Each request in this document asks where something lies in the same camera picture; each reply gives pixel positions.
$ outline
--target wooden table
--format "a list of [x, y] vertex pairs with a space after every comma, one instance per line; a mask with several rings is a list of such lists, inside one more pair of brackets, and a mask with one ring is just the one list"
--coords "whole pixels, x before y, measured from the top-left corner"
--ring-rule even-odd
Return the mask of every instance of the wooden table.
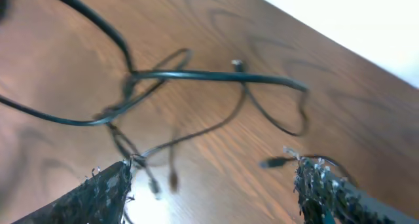
[[[310, 86], [310, 131], [293, 138], [247, 102], [229, 125], [175, 150], [180, 190], [168, 189], [167, 152], [152, 160], [162, 185], [134, 181], [136, 223], [302, 223], [293, 165], [258, 162], [286, 145], [341, 162], [371, 196], [419, 218], [419, 93], [372, 63], [262, 0], [82, 0], [127, 39], [138, 69], [181, 47], [188, 69], [285, 75]], [[12, 0], [0, 24], [0, 94], [41, 111], [89, 119], [120, 99], [122, 56], [98, 28], [57, 0]], [[278, 120], [299, 126], [297, 92], [251, 85]], [[139, 150], [225, 118], [239, 97], [233, 83], [171, 81], [122, 118]], [[0, 107], [0, 223], [62, 196], [122, 157], [103, 126], [72, 127]]]

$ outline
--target white wall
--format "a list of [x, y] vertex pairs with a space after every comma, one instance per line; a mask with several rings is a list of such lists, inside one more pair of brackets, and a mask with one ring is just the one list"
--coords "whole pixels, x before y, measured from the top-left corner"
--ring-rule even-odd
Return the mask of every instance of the white wall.
[[266, 0], [419, 88], [419, 0]]

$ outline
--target wooden surface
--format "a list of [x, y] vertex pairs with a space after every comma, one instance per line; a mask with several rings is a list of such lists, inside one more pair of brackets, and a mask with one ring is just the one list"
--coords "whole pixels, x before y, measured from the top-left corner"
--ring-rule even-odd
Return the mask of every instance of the wooden surface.
[[[419, 218], [419, 93], [375, 65], [262, 0], [82, 0], [128, 40], [139, 69], [181, 47], [189, 69], [287, 75], [312, 89], [307, 136], [274, 128], [247, 102], [228, 126], [175, 150], [180, 190], [168, 189], [167, 152], [153, 158], [162, 188], [134, 182], [137, 223], [302, 223], [293, 194], [295, 167], [262, 170], [282, 146], [341, 162], [371, 196]], [[0, 94], [36, 109], [89, 119], [120, 96], [125, 75], [116, 46], [57, 0], [12, 0], [0, 24]], [[252, 85], [277, 119], [299, 126], [295, 91]], [[122, 118], [139, 150], [226, 117], [240, 86], [172, 81]], [[62, 196], [92, 168], [122, 157], [102, 126], [77, 128], [0, 107], [0, 223]]]

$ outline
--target brown table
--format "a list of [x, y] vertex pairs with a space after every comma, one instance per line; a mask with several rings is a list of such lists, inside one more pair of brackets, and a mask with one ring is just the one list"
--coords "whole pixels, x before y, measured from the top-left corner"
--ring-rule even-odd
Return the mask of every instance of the brown table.
[[[113, 24], [139, 69], [181, 47], [189, 69], [285, 75], [310, 86], [310, 131], [293, 138], [247, 102], [228, 126], [175, 150], [180, 190], [167, 185], [167, 152], [152, 160], [163, 188], [134, 182], [130, 203], [142, 223], [302, 223], [295, 166], [262, 170], [282, 146], [341, 162], [371, 196], [419, 218], [419, 93], [262, 0], [82, 0]], [[36, 109], [89, 119], [120, 98], [125, 75], [116, 46], [57, 0], [13, 0], [0, 25], [0, 94]], [[251, 85], [277, 119], [299, 126], [297, 92]], [[239, 84], [171, 81], [122, 118], [140, 150], [215, 124], [238, 100]], [[97, 166], [122, 157], [103, 126], [78, 128], [0, 107], [0, 223], [9, 223], [76, 187]]]

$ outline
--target tangled cable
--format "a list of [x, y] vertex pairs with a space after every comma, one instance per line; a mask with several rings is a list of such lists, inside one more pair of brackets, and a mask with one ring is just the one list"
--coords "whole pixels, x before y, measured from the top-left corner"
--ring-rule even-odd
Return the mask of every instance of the tangled cable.
[[[155, 65], [152, 70], [147, 71], [138, 71], [134, 68], [132, 59], [130, 56], [130, 51], [128, 49], [128, 45], [126, 44], [125, 40], [122, 38], [121, 34], [118, 33], [111, 25], [109, 25], [104, 19], [102, 19], [99, 15], [97, 15], [93, 10], [88, 8], [86, 5], [81, 3], [79, 0], [60, 0], [63, 3], [69, 5], [71, 8], [77, 10], [83, 16], [87, 17], [90, 21], [92, 21], [95, 25], [97, 25], [103, 32], [105, 32], [114, 42], [115, 44], [121, 49], [124, 58], [126, 67], [129, 73], [129, 76], [125, 78], [124, 84], [122, 87], [122, 101], [116, 105], [112, 105], [111, 107], [107, 107], [103, 110], [102, 113], [96, 115], [94, 119], [89, 121], [77, 121], [72, 119], [64, 119], [61, 117], [56, 117], [53, 115], [49, 115], [47, 113], [43, 113], [32, 109], [30, 107], [24, 106], [20, 103], [14, 102], [11, 99], [8, 99], [4, 96], [0, 95], [0, 103], [3, 103], [7, 106], [15, 108], [19, 111], [24, 113], [33, 115], [40, 119], [44, 119], [51, 122], [56, 122], [60, 124], [66, 124], [71, 126], [97, 126], [97, 125], [106, 125], [109, 129], [111, 137], [115, 143], [115, 146], [120, 151], [120, 153], [127, 159], [134, 159], [137, 162], [137, 165], [141, 168], [144, 168], [146, 173], [150, 178], [150, 188], [154, 194], [158, 194], [160, 192], [160, 188], [158, 187], [158, 183], [154, 176], [152, 175], [149, 166], [147, 165], [147, 158], [154, 155], [155, 153], [175, 145], [179, 142], [189, 140], [196, 136], [200, 136], [202, 134], [208, 133], [212, 130], [220, 128], [230, 122], [240, 111], [242, 108], [246, 96], [250, 98], [253, 102], [255, 107], [277, 128], [282, 130], [283, 132], [292, 135], [292, 136], [301, 136], [303, 135], [308, 129], [308, 117], [304, 112], [304, 105], [306, 103], [307, 95], [308, 95], [308, 88], [293, 79], [289, 79], [286, 77], [273, 77], [273, 76], [266, 76], [266, 75], [254, 75], [246, 73], [245, 64], [239, 60], [233, 60], [232, 64], [235, 67], [235, 71], [232, 73], [223, 73], [223, 72], [210, 72], [210, 71], [194, 71], [194, 70], [184, 70], [184, 67], [189, 63], [192, 58], [192, 52], [189, 49], [180, 49], [160, 63]], [[161, 67], [167, 65], [168, 62], [173, 60], [174, 58], [178, 57], [179, 55], [184, 54], [185, 57], [172, 69], [172, 70], [160, 70]], [[158, 79], [158, 81], [150, 86], [146, 91], [142, 94], [137, 96], [134, 95], [134, 87], [138, 83], [141, 82], [142, 79]], [[149, 149], [143, 153], [140, 153], [135, 145], [116, 127], [112, 122], [116, 119], [119, 115], [124, 114], [129, 109], [133, 108], [133, 106], [141, 103], [144, 99], [150, 96], [153, 92], [159, 89], [168, 79], [190, 79], [190, 80], [199, 80], [199, 81], [222, 81], [222, 82], [237, 82], [240, 83], [242, 86], [242, 93], [240, 99], [234, 108], [233, 112], [222, 122], [213, 125], [205, 130], [183, 136], [181, 138], [175, 139], [173, 141], [164, 143], [162, 145], [158, 145]], [[284, 85], [295, 90], [302, 92], [301, 97], [298, 102], [298, 112], [301, 114], [302, 118], [302, 128], [299, 132], [291, 132], [288, 129], [284, 128], [278, 121], [272, 118], [258, 103], [256, 98], [251, 93], [250, 89], [247, 86], [247, 83], [268, 83], [268, 84], [278, 84]], [[127, 150], [124, 146], [124, 143], [128, 145], [130, 148]]]

